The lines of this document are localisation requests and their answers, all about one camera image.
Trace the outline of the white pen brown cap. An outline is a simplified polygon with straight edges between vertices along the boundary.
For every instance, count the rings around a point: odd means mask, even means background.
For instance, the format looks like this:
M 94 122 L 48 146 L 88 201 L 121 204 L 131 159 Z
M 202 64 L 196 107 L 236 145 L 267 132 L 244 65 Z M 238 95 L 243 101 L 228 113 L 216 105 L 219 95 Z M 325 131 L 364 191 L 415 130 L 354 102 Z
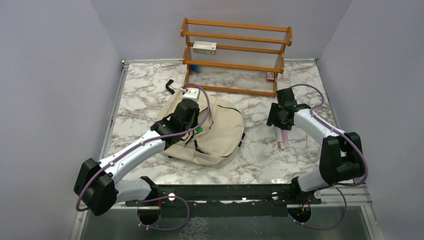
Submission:
M 276 137 L 277 137 L 277 148 L 278 149 L 281 149 L 282 142 L 283 142 L 283 139 L 282 139 L 282 130 L 280 128 L 278 128 L 278 127 L 275 127 L 275 131 L 276 131 Z

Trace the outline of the pink highlighter pen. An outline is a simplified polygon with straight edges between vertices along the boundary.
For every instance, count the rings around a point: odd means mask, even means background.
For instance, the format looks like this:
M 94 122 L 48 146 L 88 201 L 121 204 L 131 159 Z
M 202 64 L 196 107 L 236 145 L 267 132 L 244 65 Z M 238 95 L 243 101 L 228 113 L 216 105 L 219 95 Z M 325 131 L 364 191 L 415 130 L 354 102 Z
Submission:
M 282 137 L 282 146 L 284 148 L 289 146 L 289 135 L 287 130 L 281 131 L 281 137 Z

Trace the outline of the yellow highlighter pen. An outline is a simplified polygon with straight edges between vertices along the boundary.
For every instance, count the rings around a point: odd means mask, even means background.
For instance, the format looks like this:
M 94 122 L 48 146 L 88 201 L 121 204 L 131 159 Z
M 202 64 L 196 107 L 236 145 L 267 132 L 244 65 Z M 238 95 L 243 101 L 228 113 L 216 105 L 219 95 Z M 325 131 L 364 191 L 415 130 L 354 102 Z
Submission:
M 305 147 L 306 148 L 310 147 L 310 136 L 308 134 L 305 137 Z

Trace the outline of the cream canvas backpack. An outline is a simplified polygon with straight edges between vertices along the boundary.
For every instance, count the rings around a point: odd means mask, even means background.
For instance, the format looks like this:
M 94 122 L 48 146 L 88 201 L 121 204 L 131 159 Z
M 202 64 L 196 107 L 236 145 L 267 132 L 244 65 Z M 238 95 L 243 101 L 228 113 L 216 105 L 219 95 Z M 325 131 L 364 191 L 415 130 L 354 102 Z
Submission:
M 182 100 L 182 90 L 197 88 L 185 85 L 172 91 L 171 98 L 159 111 L 157 121 L 173 113 Z M 169 158 L 203 166 L 222 167 L 233 160 L 245 137 L 242 113 L 233 103 L 219 97 L 204 94 L 200 90 L 199 115 L 200 133 L 196 129 L 184 135 L 181 141 L 170 146 L 163 153 Z

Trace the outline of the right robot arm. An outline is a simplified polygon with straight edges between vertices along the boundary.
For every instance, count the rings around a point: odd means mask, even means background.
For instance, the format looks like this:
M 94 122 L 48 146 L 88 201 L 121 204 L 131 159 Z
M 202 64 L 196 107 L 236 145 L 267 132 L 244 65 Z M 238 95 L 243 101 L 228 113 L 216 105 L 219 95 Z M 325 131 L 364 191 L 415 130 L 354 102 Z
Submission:
M 268 126 L 280 129 L 283 141 L 292 127 L 306 132 L 321 147 L 318 169 L 291 180 L 289 199 L 300 204 L 309 192 L 356 178 L 366 179 L 368 166 L 362 153 L 360 136 L 344 132 L 318 116 L 312 107 L 298 103 L 292 88 L 276 92 L 267 119 Z

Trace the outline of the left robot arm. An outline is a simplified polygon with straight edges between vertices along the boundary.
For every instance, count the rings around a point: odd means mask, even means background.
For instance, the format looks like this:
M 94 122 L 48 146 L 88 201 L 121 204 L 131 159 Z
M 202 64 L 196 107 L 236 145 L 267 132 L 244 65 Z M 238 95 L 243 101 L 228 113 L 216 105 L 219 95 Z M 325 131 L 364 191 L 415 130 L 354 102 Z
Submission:
M 118 183 L 148 158 L 180 142 L 182 137 L 200 126 L 198 101 L 184 97 L 173 113 L 156 121 L 140 139 L 115 155 L 95 161 L 85 160 L 80 167 L 73 191 L 78 212 L 91 211 L 95 216 L 107 212 L 127 194 Z

